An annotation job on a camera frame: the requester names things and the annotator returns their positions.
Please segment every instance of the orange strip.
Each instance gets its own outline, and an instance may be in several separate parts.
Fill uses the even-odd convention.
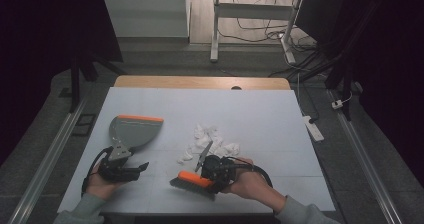
[[[119,115],[119,116],[118,116],[118,118],[126,118],[126,119],[137,119],[137,120],[147,120],[147,121],[158,121],[158,122],[163,122],[163,118],[159,118],[159,117]]]
[[[184,181],[191,182],[203,188],[206,188],[213,184],[211,180],[203,178],[195,173],[191,173],[188,171],[180,171],[180,173],[178,173],[178,178]]]

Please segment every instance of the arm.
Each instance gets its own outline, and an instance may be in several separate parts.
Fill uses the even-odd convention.
[[[243,159],[251,164],[250,159]],[[270,187],[261,174],[245,169],[237,170],[236,181],[223,193],[233,193],[272,208],[283,223],[337,223],[327,218],[315,205],[304,206],[290,196],[284,196]]]
[[[101,224],[104,221],[99,216],[102,206],[112,196],[113,192],[124,183],[111,183],[103,180],[97,174],[99,165],[93,168],[86,193],[73,211],[63,211],[56,217],[55,224]]]

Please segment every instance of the hand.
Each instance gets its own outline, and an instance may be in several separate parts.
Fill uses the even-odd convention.
[[[251,159],[239,158],[253,164]],[[238,168],[236,181],[222,190],[223,193],[233,193],[245,199],[252,199],[272,208],[279,213],[286,203],[286,197],[270,187],[258,172]]]
[[[99,164],[97,164],[91,172],[86,193],[90,193],[106,201],[112,196],[113,192],[118,189],[118,187],[122,186],[126,182],[108,182],[97,173],[98,169]]]

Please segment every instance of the wooden floor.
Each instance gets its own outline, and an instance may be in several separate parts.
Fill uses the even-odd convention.
[[[213,31],[213,0],[190,0],[191,2],[191,16],[190,16],[190,43],[192,44],[210,44]],[[291,5],[292,0],[220,0],[220,3],[243,3],[243,4],[266,4],[266,5]],[[220,18],[218,30],[221,35],[219,43],[223,44],[276,44],[280,45],[279,40],[265,40],[266,33],[279,32],[285,30],[287,21],[279,20],[254,20],[254,19],[238,19],[236,18]],[[224,37],[234,36],[250,41],[243,41],[237,38]],[[307,36],[299,29],[292,31],[292,37],[298,39]]]

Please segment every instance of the white wall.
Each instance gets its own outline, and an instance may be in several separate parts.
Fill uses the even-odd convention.
[[[105,0],[117,37],[188,37],[186,0]]]

